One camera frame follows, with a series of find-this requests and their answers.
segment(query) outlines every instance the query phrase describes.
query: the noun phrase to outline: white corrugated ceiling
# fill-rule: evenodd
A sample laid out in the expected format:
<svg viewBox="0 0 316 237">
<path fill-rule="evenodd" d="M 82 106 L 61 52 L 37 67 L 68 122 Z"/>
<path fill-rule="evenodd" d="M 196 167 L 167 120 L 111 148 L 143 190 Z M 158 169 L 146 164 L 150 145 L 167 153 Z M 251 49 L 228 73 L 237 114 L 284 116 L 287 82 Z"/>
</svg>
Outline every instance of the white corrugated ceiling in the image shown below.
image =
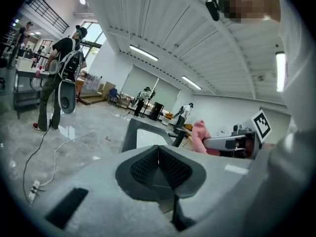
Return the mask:
<svg viewBox="0 0 316 237">
<path fill-rule="evenodd" d="M 276 91 L 275 52 L 282 51 L 273 21 L 214 22 L 206 0 L 88 0 L 113 50 L 168 74 L 187 76 L 209 94 L 282 104 Z M 135 45 L 155 62 L 131 50 Z"/>
</svg>

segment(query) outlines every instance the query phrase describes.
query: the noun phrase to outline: pink cloth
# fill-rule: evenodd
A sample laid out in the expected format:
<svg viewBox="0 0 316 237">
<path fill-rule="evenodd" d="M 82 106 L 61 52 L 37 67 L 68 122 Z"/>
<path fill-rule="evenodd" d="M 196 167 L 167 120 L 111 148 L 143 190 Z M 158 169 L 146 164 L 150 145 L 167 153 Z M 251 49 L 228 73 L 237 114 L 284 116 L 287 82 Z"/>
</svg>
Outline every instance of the pink cloth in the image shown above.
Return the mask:
<svg viewBox="0 0 316 237">
<path fill-rule="evenodd" d="M 199 120 L 194 123 L 193 128 L 192 128 L 193 151 L 202 153 L 202 154 L 219 156 L 220 153 L 218 150 L 207 149 L 204 146 L 203 139 L 205 138 L 211 138 L 211 135 L 207 131 L 204 121 Z"/>
</svg>

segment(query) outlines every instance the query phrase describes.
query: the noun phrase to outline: round ceiling lamp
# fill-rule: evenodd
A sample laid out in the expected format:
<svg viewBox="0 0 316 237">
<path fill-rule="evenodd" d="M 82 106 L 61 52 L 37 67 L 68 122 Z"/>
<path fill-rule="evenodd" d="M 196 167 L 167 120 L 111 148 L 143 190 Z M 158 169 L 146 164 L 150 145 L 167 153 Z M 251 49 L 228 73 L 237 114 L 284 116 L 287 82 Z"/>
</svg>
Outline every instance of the round ceiling lamp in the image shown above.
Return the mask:
<svg viewBox="0 0 316 237">
<path fill-rule="evenodd" d="M 81 4 L 85 4 L 85 0 L 79 0 Z"/>
</svg>

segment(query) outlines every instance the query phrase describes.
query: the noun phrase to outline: blue chair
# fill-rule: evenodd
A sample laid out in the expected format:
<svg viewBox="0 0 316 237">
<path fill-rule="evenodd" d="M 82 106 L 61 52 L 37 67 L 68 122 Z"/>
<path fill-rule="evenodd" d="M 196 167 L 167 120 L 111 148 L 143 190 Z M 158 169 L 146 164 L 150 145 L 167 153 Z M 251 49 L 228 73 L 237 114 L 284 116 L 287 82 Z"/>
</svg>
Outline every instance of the blue chair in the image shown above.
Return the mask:
<svg viewBox="0 0 316 237">
<path fill-rule="evenodd" d="M 113 89 L 110 89 L 109 93 L 105 95 L 105 101 L 108 100 L 108 97 L 110 97 L 110 100 L 109 100 L 109 104 L 111 103 L 111 101 L 115 101 L 115 99 L 117 98 L 117 94 L 118 94 L 118 90 L 113 88 Z"/>
</svg>

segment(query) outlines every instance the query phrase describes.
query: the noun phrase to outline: concrete floor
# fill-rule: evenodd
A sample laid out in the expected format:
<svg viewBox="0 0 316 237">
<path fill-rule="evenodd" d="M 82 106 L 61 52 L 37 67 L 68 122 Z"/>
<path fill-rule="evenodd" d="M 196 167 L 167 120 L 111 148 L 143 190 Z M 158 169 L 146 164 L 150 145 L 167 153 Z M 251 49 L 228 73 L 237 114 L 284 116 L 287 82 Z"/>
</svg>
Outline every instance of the concrete floor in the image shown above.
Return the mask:
<svg viewBox="0 0 316 237">
<path fill-rule="evenodd" d="M 6 68 L 2 70 L 5 71 L 0 76 L 6 77 L 7 86 L 5 91 L 0 90 L 0 160 L 13 192 L 19 199 L 25 201 L 22 188 L 24 166 L 29 156 L 39 147 L 44 133 L 32 128 L 32 124 L 38 119 L 37 108 L 22 112 L 20 119 L 17 118 L 12 108 L 15 71 Z M 49 103 L 48 118 L 51 117 L 50 106 Z M 125 109 L 118 109 L 102 102 L 92 106 L 77 103 L 72 114 L 62 114 L 59 129 L 48 131 L 40 150 L 28 163 L 25 174 L 27 195 L 35 180 L 44 183 L 51 178 L 54 170 L 54 150 L 66 141 L 97 129 L 83 138 L 65 144 L 57 152 L 56 174 L 53 182 L 45 186 L 47 190 L 52 189 L 58 182 L 65 180 L 90 162 L 118 154 L 128 122 L 133 118 L 133 111 L 124 118 L 120 117 L 127 113 Z M 173 129 L 171 125 L 162 125 L 161 121 L 153 121 L 148 117 L 139 120 L 165 130 Z"/>
</svg>

